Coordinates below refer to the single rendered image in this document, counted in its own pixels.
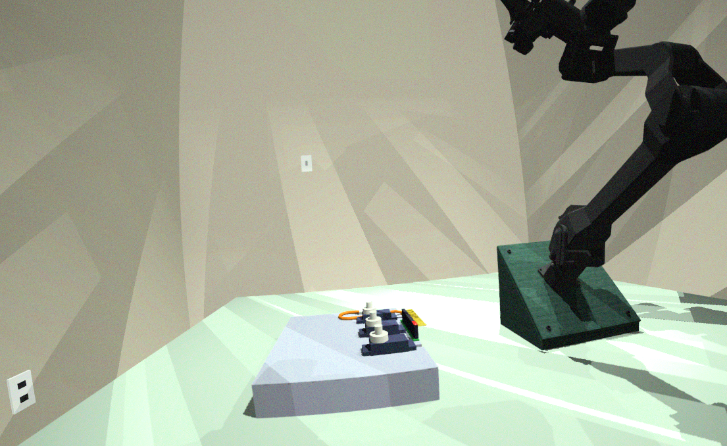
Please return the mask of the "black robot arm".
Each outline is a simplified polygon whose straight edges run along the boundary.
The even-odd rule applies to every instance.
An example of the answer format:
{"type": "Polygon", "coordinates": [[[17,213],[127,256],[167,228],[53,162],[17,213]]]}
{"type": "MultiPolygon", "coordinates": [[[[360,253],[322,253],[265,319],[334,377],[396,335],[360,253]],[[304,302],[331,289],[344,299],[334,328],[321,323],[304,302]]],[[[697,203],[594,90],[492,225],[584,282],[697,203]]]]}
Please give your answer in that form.
{"type": "MultiPolygon", "coordinates": [[[[727,138],[727,82],[691,44],[660,41],[616,48],[611,30],[624,22],[636,0],[589,0],[558,39],[566,81],[599,83],[613,76],[647,75],[651,112],[643,142],[587,205],[570,205],[559,216],[549,245],[551,263],[538,268],[558,294],[581,283],[587,267],[605,264],[612,224],[679,162],[727,138]],[[602,50],[589,49],[592,45],[602,50]],[[675,82],[675,80],[676,82],[675,82]],[[677,83],[680,85],[678,86],[677,83]]],[[[548,38],[557,17],[542,3],[515,28],[513,48],[523,55],[538,37],[548,38]],[[539,13],[539,14],[538,14],[539,13]]]]}

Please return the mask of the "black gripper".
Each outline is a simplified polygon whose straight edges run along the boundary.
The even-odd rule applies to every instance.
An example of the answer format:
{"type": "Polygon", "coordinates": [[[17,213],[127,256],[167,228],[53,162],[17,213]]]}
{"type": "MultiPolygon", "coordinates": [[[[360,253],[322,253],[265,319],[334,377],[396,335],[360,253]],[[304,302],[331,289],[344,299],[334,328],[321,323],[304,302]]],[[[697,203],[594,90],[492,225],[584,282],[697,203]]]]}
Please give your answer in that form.
{"type": "Polygon", "coordinates": [[[508,32],[508,34],[505,36],[505,40],[509,41],[510,43],[514,43],[514,41],[511,39],[511,35],[514,34],[515,28],[518,26],[520,22],[523,20],[526,20],[528,17],[530,17],[532,14],[536,13],[535,10],[539,3],[542,3],[548,9],[551,9],[554,16],[557,17],[556,22],[558,22],[558,26],[556,28],[553,28],[550,26],[548,28],[548,36],[549,39],[551,39],[552,36],[556,36],[556,38],[560,37],[561,34],[564,33],[566,28],[570,25],[570,22],[574,19],[574,16],[576,16],[576,13],[578,12],[578,8],[574,6],[574,3],[576,0],[501,0],[505,7],[508,9],[510,14],[511,21],[509,22],[511,25],[511,28],[508,32]],[[534,9],[534,10],[533,10],[534,9]],[[514,22],[514,23],[513,23],[514,22]],[[513,23],[513,26],[512,26],[513,23]]]}

